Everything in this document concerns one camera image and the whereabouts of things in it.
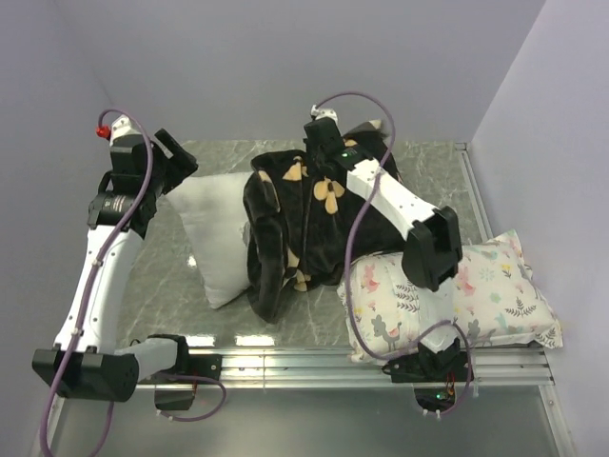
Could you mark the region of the black pillowcase with tan flowers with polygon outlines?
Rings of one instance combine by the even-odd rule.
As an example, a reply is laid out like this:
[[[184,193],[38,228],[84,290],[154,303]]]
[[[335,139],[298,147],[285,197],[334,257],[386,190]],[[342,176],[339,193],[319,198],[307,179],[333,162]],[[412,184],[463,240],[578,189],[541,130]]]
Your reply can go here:
[[[249,223],[246,271],[255,314],[274,323],[284,312],[283,290],[334,286],[364,200],[346,187],[342,167],[320,169],[304,149],[254,157],[244,187]]]

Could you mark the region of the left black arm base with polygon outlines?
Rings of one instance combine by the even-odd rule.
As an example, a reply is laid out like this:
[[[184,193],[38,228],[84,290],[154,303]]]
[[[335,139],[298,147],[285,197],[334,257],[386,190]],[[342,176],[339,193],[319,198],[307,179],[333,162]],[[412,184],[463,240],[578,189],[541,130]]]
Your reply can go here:
[[[153,374],[138,383],[139,389],[150,389],[155,408],[169,417],[175,413],[192,412],[199,391],[210,388],[219,394],[219,401],[205,413],[210,417],[226,401],[226,388],[220,381],[224,357],[219,353],[190,355],[182,371],[168,369]]]

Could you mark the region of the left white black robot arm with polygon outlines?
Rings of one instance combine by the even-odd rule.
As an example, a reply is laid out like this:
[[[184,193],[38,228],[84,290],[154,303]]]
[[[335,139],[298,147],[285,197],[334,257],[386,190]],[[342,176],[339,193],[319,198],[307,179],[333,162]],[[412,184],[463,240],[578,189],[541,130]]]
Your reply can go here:
[[[116,334],[128,277],[157,201],[198,164],[165,129],[150,142],[134,128],[99,131],[110,141],[111,168],[88,205],[82,274],[52,348],[35,350],[32,368],[62,398],[123,403],[147,377],[160,373],[180,383],[191,372],[185,337],[153,334],[119,349]]]

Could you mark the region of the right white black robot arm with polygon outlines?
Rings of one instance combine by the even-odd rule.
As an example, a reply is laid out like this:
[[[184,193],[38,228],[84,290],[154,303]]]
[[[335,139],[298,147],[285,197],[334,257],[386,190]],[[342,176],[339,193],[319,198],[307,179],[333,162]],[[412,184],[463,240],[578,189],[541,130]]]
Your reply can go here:
[[[419,358],[423,376],[441,380],[453,367],[450,351],[458,332],[453,326],[452,280],[462,260],[457,213],[424,201],[392,177],[371,151],[347,146],[336,122],[319,117],[304,125],[305,145],[322,169],[345,171],[345,186],[364,199],[347,237],[344,275],[350,278],[355,236],[363,216],[374,208],[403,238],[402,269],[418,289],[422,333],[411,347],[423,346]]]

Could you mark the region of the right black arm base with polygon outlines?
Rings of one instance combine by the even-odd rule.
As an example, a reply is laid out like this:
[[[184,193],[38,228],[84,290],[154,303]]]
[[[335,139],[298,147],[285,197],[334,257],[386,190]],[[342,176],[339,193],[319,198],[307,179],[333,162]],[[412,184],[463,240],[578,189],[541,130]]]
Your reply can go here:
[[[438,353],[421,348],[384,364],[382,373],[393,384],[413,384],[415,401],[423,414],[441,418],[458,404],[457,383],[466,387],[474,380],[467,353],[447,349]]]

